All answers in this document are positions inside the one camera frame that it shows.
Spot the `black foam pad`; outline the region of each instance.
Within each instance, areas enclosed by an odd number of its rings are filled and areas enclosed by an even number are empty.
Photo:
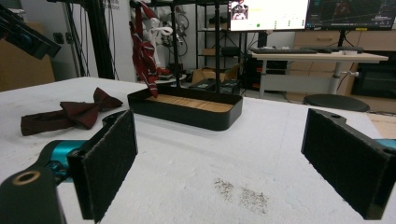
[[[97,223],[104,217],[134,162],[135,139],[134,116],[128,110],[108,120],[100,132],[68,156],[84,218]]]
[[[355,211],[380,219],[396,180],[396,150],[349,127],[346,119],[309,109],[303,154]]]

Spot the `wall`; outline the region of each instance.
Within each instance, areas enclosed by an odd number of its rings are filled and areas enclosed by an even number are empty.
[[[112,0],[112,16],[114,21],[108,18],[110,10],[105,10],[107,30],[110,32],[110,48],[115,55],[115,68],[120,80],[135,81],[135,71],[132,64],[132,39],[129,33],[130,7],[129,1]],[[21,0],[22,8],[26,11],[26,20],[39,21],[43,24],[45,35],[53,39],[53,33],[70,32],[64,3],[51,3],[47,0]],[[73,5],[73,15],[80,39],[83,41],[82,49],[87,58],[87,67],[92,77],[97,77],[96,61],[94,58],[90,26],[85,22],[85,10],[80,5]],[[74,46],[64,44],[62,49],[51,59],[56,80],[78,77]]]
[[[49,3],[46,0],[21,0],[21,6],[26,11],[26,21],[37,21],[44,27],[44,36],[53,40],[53,33],[68,32],[64,16],[64,6],[61,3]],[[58,54],[51,58],[55,80],[64,80],[78,76],[75,66],[72,45],[63,44]]]

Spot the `keyboard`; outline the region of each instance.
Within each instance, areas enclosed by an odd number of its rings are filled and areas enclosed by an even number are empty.
[[[256,54],[316,54],[312,49],[250,49]]]
[[[337,46],[308,46],[308,47],[301,47],[300,49],[311,49],[315,51],[321,51],[321,50],[328,50],[332,52],[337,52],[340,50],[354,50],[357,51],[358,53],[363,53],[363,48],[362,47],[352,47],[352,46],[342,46],[342,47],[337,47]]]

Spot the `white foam table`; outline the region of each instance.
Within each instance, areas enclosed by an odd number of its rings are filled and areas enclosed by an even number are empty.
[[[22,116],[59,110],[61,101],[92,102],[96,87],[124,104],[100,113],[91,130],[21,135]],[[79,77],[1,92],[0,182],[34,163],[52,140],[90,139],[102,128],[102,118],[128,108],[127,94],[144,88]],[[223,132],[135,114],[138,155],[102,223],[373,223],[363,220],[301,153],[308,108],[244,98],[242,115]],[[362,133],[381,137],[366,114],[327,110]],[[68,223],[93,223],[82,220],[72,183],[57,190]],[[394,191],[375,223],[396,220]]]

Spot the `hanging red object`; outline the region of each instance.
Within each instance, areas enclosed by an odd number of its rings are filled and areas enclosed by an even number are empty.
[[[136,73],[140,79],[145,81],[148,85],[148,89],[151,95],[157,98],[158,89],[155,81],[158,79],[157,65],[155,62],[155,48],[148,40],[143,39],[143,24],[142,24],[142,12],[141,8],[145,12],[149,19],[157,18],[155,13],[146,6],[145,3],[139,2],[135,8],[135,23],[129,22],[131,37],[134,41],[133,47],[133,63]]]

